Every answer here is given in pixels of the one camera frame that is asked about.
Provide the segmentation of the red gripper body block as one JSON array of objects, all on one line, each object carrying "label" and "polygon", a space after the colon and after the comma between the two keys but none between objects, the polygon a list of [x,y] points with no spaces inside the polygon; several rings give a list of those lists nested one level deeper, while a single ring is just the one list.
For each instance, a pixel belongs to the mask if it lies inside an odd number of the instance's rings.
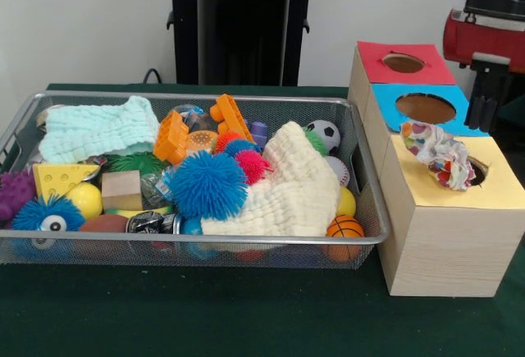
[{"label": "red gripper body block", "polygon": [[523,72],[524,22],[453,9],[445,23],[445,59],[493,62]]}]

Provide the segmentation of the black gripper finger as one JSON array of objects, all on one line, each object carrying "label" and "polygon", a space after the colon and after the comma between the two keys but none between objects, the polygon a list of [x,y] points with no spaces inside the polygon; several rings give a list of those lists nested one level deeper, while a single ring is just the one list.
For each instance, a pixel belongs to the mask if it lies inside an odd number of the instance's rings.
[{"label": "black gripper finger", "polygon": [[487,72],[484,87],[484,128],[492,128],[495,124],[498,111],[508,97],[511,83],[512,75],[507,70],[491,68]]},{"label": "black gripper finger", "polygon": [[478,128],[481,124],[483,108],[485,103],[485,98],[483,95],[483,84],[485,78],[485,72],[476,72],[467,114],[467,126],[469,128]]}]

